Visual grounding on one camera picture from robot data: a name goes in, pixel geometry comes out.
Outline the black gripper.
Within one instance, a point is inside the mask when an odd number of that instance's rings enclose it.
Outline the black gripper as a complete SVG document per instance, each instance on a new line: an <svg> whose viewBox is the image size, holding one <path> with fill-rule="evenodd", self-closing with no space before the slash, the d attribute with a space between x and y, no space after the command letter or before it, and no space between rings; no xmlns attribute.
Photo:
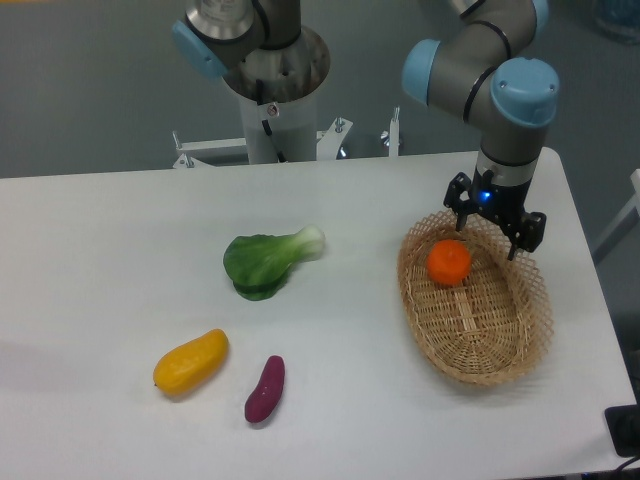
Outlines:
<svg viewBox="0 0 640 480"><path fill-rule="evenodd" d="M459 172L447 187L443 205L454 213L457 231L463 230L469 215L477 213L503 223L501 231L511 244L507 259L512 261L519 251L533 253L544 238L547 216L542 212L524 212L530 185L531 181L515 186L496 185L478 171L472 181Z"/></svg>

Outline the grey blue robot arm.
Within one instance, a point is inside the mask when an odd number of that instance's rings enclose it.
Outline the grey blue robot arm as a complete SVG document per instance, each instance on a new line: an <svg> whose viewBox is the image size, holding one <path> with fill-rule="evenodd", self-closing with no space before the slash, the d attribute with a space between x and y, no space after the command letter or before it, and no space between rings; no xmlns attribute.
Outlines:
<svg viewBox="0 0 640 480"><path fill-rule="evenodd" d="M463 227L477 214L497 225L513 252L532 252L546 225L524 203L559 94L555 70L522 56L544 28L544 1L457 1L452 40L425 39L407 55L404 92L459 117L482 137L472 175L449 184L444 204ZM330 70L322 38L296 1L192 1L172 28L182 56L203 77L222 80L243 110L253 163L318 158L315 97Z"/></svg>

